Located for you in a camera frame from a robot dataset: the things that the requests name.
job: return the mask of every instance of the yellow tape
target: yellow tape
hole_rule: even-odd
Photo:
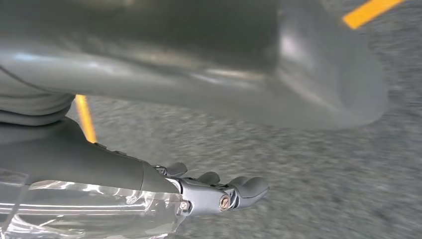
[[[404,0],[370,0],[344,16],[343,21],[350,28],[357,29],[401,2],[404,2]]]
[[[94,125],[92,123],[87,99],[85,96],[76,95],[75,101],[85,137],[89,142],[95,143],[97,141],[97,137],[95,135]]]

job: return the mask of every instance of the robotic finger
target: robotic finger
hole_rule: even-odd
[[[185,216],[203,216],[248,208],[269,191],[268,183],[261,177],[237,177],[227,184],[221,184],[219,175],[214,172],[198,178],[182,177],[187,172],[183,163],[155,168],[178,188],[185,200],[181,204]]]

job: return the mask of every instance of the clear plastic cover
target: clear plastic cover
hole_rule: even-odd
[[[13,214],[16,213],[19,201],[24,197],[27,189],[25,182],[27,175],[0,169],[0,233],[4,238],[3,232],[7,230]]]
[[[37,182],[20,194],[24,197],[9,215],[3,238],[160,238],[174,232],[185,218],[180,194],[63,181]]]

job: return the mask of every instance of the metal screw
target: metal screw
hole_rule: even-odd
[[[228,197],[228,195],[223,195],[220,198],[220,204],[219,204],[220,210],[222,212],[225,212],[228,210],[228,208],[230,207],[230,198]]]
[[[188,202],[181,202],[180,203],[180,209],[182,209],[183,211],[189,209],[189,203]]]

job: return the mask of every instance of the gray plastic casing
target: gray plastic casing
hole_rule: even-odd
[[[310,129],[387,108],[377,59],[317,0],[0,3],[0,110],[26,117],[0,121],[54,122],[74,94]]]
[[[27,174],[29,185],[58,180],[179,193],[147,162],[88,142],[68,118],[44,126],[0,123],[0,135],[0,168]]]

